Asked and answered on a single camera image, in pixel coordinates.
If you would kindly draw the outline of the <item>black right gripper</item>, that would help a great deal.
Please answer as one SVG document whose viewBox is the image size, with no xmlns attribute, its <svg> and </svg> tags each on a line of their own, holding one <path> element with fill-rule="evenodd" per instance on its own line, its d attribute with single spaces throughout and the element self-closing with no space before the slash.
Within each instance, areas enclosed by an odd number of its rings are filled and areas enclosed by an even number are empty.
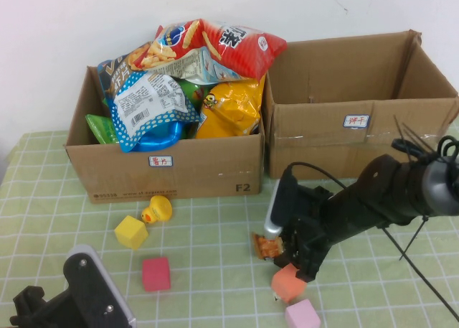
<svg viewBox="0 0 459 328">
<path fill-rule="evenodd" d="M 319 260 L 333 245 L 364 232 L 364 195 L 358 182 L 337 194 L 321 186 L 294 183 L 292 233 L 284 230 L 280 234 L 283 251 L 274 264 L 297 266 L 298 260 L 296 277 L 309 283 L 316 279 Z"/>
</svg>

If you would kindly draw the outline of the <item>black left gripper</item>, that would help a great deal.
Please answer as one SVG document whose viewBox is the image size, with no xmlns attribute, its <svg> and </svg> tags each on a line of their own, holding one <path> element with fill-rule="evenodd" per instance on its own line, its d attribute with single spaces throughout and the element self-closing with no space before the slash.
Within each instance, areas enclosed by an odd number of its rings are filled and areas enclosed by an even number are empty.
<svg viewBox="0 0 459 328">
<path fill-rule="evenodd" d="M 63 311 L 68 291 L 44 300 L 44 289 L 27 286 L 13 298 L 16 314 L 9 321 L 13 327 L 64 327 L 67 314 Z"/>
</svg>

